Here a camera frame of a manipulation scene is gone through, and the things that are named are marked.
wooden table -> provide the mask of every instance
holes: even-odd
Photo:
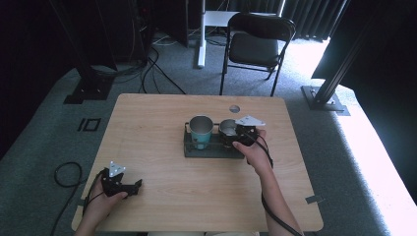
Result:
[[[232,113],[232,105],[240,107]],[[267,143],[281,190],[304,231],[322,217],[283,99],[278,97],[121,94],[83,198],[111,160],[126,166],[123,184],[143,179],[101,231],[268,231],[258,175],[246,159],[184,157],[184,124],[198,114],[214,123],[252,115],[267,124]],[[79,206],[72,227],[81,220]]]

chair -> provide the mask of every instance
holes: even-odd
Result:
[[[227,24],[227,42],[221,73],[220,95],[223,94],[224,76],[227,73],[227,67],[269,72],[266,80],[269,80],[277,67],[275,81],[270,93],[270,96],[273,96],[285,50],[294,34],[294,23],[281,17],[250,13],[234,15]],[[278,41],[284,42],[280,51]]]

black curtain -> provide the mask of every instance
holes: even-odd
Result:
[[[350,0],[286,0],[282,17],[296,25],[295,38],[327,40]]]

cup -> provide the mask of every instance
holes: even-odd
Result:
[[[223,120],[218,126],[220,139],[225,148],[232,148],[232,143],[237,141],[236,122],[232,119]]]
[[[197,149],[204,149],[209,143],[213,123],[210,118],[204,115],[193,117],[190,121],[191,139]]]

cable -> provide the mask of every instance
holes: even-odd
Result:
[[[265,139],[260,136],[259,134],[257,134],[257,136],[259,138],[261,138],[264,141],[264,144],[266,145],[266,147],[264,147],[263,145],[261,145],[261,143],[259,143],[257,140],[255,140],[254,138],[252,138],[250,135],[248,135],[246,132],[243,133],[246,137],[248,137],[249,139],[251,139],[252,141],[254,141],[260,148],[262,148],[265,152],[265,154],[267,155],[268,159],[269,159],[269,163],[270,163],[270,167],[273,168],[273,160],[272,158],[270,158],[269,155],[269,148],[268,148],[268,144],[265,141]],[[299,232],[297,232],[297,230],[295,230],[294,228],[292,228],[291,226],[289,226],[287,223],[285,223],[284,221],[282,221],[280,218],[278,218],[273,212],[272,210],[269,208],[267,201],[264,198],[264,194],[261,193],[261,201],[262,201],[262,205],[264,206],[265,211],[267,212],[267,214],[279,225],[281,225],[284,229],[286,229],[288,232],[290,232],[292,235],[295,236],[302,236]]]
[[[264,206],[265,211],[268,213],[268,215],[275,220],[279,225],[281,225],[284,229],[286,229],[288,232],[290,232],[292,235],[295,236],[302,236],[297,230],[293,229],[291,226],[289,226],[287,223],[282,221],[280,218],[278,218],[275,214],[273,214],[272,210],[270,210],[267,201],[264,198],[264,195],[261,194],[262,198],[262,205]]]
[[[77,183],[75,183],[75,184],[69,184],[69,185],[66,185],[66,184],[63,184],[63,183],[61,183],[61,182],[59,181],[59,178],[58,178],[58,173],[59,173],[59,170],[60,170],[62,167],[67,166],[67,165],[76,165],[76,166],[78,167],[78,170],[79,170],[79,178],[78,178],[78,182],[77,182]],[[70,161],[70,162],[66,162],[66,163],[60,164],[58,167],[56,167],[56,169],[55,169],[55,174],[54,174],[54,179],[55,179],[55,182],[56,182],[59,186],[61,186],[62,188],[74,188],[74,190],[73,190],[73,192],[71,193],[71,195],[70,195],[70,197],[68,198],[68,200],[67,200],[67,202],[65,203],[65,205],[62,207],[62,209],[61,209],[61,211],[59,212],[58,216],[56,217],[55,222],[54,222],[54,225],[53,225],[52,230],[51,230],[51,233],[50,233],[50,235],[51,235],[51,236],[53,236],[53,235],[55,234],[56,226],[58,225],[58,222],[59,222],[59,220],[61,219],[62,214],[64,213],[65,209],[66,209],[66,208],[68,207],[68,205],[70,204],[70,202],[71,202],[72,198],[74,197],[74,195],[76,194],[76,192],[77,192],[78,188],[80,187],[80,185],[82,185],[82,184],[86,183],[87,179],[82,180],[82,177],[83,177],[83,168],[82,168],[82,167],[81,167],[81,165],[80,165],[79,163],[77,163],[77,162]]]
[[[172,85],[174,85],[175,87],[177,87],[183,94],[187,94],[187,93],[185,93],[174,81],[172,81],[172,79],[171,78],[169,78],[163,71],[162,71],[162,69],[156,64],[156,61],[159,59],[159,53],[158,53],[158,51],[156,50],[156,49],[154,49],[153,47],[151,48],[155,53],[156,53],[156,59],[153,61],[150,57],[148,57],[148,59],[151,61],[151,65],[148,67],[148,69],[146,70],[146,72],[144,73],[144,75],[143,75],[143,77],[142,77],[142,81],[141,81],[141,83],[142,83],[142,85],[141,85],[141,87],[140,87],[140,89],[139,89],[139,92],[141,92],[141,89],[143,89],[144,90],[144,93],[148,93],[147,92],[147,90],[146,90],[146,88],[145,88],[145,79],[146,79],[146,76],[148,75],[148,72],[150,71],[150,69],[153,69],[154,70],[154,66],[157,68],[157,70],[159,71],[159,73],[161,73],[164,77],[165,77],[165,79],[167,79]]]
[[[97,198],[98,196],[102,195],[104,192],[101,192],[100,194],[98,194],[97,196],[95,196],[94,198],[92,198],[91,200],[89,199],[89,197],[91,196],[92,193],[92,188],[94,188],[95,183],[97,182],[98,177],[103,173],[103,170],[101,170],[100,172],[98,172],[98,174],[95,175],[94,180],[92,181],[91,186],[89,187],[89,192],[86,195],[86,198],[84,199],[84,206],[83,206],[83,215],[86,212],[87,207],[89,206],[89,203],[91,203],[91,201],[93,201],[95,198]]]

